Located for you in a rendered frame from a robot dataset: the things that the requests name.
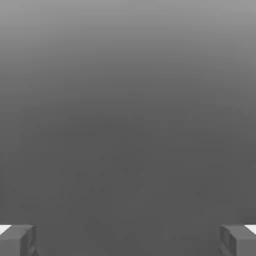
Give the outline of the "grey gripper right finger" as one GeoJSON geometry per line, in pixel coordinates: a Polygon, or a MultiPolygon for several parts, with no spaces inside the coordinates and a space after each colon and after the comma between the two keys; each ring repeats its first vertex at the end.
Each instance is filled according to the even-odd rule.
{"type": "Polygon", "coordinates": [[[256,224],[221,225],[220,256],[256,256],[256,224]]]}

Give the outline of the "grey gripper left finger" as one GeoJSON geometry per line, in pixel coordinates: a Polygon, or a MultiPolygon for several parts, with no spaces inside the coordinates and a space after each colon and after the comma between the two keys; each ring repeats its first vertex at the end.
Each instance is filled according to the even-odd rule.
{"type": "Polygon", "coordinates": [[[37,227],[0,224],[0,256],[38,256],[37,227]]]}

